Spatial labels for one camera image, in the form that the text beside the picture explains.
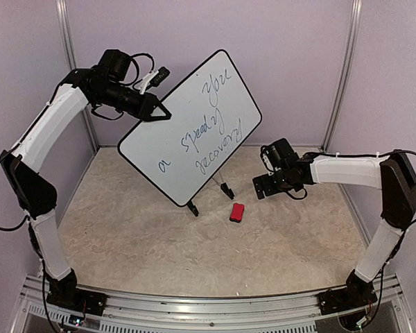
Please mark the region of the white whiteboard black frame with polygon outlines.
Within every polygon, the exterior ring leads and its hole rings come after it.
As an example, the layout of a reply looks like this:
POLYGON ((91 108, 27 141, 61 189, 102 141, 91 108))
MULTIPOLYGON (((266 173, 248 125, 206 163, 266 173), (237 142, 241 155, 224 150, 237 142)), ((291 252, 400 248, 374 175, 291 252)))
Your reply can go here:
POLYGON ((165 197, 184 207, 260 125, 262 113, 223 49, 176 85, 162 105, 169 120, 138 123, 117 148, 165 197))

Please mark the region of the red black whiteboard eraser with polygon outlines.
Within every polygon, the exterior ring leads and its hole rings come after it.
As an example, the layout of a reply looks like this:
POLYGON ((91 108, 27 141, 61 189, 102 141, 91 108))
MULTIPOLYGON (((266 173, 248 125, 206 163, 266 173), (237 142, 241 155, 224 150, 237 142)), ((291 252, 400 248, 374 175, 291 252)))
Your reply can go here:
POLYGON ((232 211, 229 216, 229 220, 235 223, 240 223, 243 218, 243 213, 245 210, 245 205, 240 203, 234 203, 232 206, 232 211))

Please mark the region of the black wire easel stand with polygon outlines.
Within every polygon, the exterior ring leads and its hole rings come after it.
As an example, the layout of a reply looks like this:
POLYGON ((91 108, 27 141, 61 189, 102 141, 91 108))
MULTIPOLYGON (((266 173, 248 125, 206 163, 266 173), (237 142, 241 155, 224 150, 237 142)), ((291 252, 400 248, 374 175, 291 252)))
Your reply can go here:
POLYGON ((212 176, 210 180, 212 180, 214 184, 204 188, 198 198, 198 202, 202 203, 203 207, 212 207, 214 203, 219 203, 220 191, 222 191, 230 200, 234 199, 234 192, 226 183, 220 171, 218 171, 215 176, 212 176))

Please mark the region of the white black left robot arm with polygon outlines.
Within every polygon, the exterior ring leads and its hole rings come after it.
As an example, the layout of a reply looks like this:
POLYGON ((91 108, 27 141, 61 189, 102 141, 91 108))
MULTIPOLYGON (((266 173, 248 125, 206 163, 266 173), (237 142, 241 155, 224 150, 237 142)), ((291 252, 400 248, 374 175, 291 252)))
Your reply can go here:
POLYGON ((144 77, 136 76, 128 83, 125 77, 129 68, 139 66, 136 59, 136 55, 107 49, 96 65, 72 69, 15 146, 1 154, 0 165, 35 235, 44 270, 53 280, 63 280, 73 273, 58 235, 58 193, 40 174, 61 134, 86 107, 91 108, 94 116, 98 115, 98 108, 107 106, 119 117, 127 114, 145 122, 171 118, 171 113, 149 91, 158 87, 170 71, 152 67, 144 77))

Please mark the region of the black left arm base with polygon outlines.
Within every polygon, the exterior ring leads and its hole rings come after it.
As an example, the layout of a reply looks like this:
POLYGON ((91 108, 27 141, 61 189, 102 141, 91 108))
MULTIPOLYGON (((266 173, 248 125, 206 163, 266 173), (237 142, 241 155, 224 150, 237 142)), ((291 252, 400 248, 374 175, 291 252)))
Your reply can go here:
POLYGON ((78 288, 78 281, 74 270, 61 280, 47 275, 49 293, 47 302, 61 308, 102 316, 107 302, 107 295, 96 291, 78 288))

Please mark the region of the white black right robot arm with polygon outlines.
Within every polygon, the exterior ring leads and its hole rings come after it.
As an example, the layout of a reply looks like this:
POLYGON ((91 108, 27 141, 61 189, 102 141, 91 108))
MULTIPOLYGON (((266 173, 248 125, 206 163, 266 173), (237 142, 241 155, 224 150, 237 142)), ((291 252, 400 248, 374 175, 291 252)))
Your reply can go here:
POLYGON ((352 273, 357 281, 341 292, 344 306, 367 298, 371 282, 395 256, 409 228, 416 224, 416 152, 340 154, 308 151, 298 155, 285 138, 259 151, 266 173, 253 180, 257 197, 287 194, 304 200, 307 187, 338 185, 360 227, 368 233, 366 250, 352 273))

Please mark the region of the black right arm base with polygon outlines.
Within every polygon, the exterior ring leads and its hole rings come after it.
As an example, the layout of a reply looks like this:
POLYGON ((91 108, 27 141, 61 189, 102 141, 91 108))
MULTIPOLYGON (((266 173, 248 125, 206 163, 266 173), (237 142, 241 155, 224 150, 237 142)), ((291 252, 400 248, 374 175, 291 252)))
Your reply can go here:
POLYGON ((322 315, 334 314, 375 303, 378 298, 372 281, 366 282, 353 270, 339 289, 328 289, 318 294, 322 315))

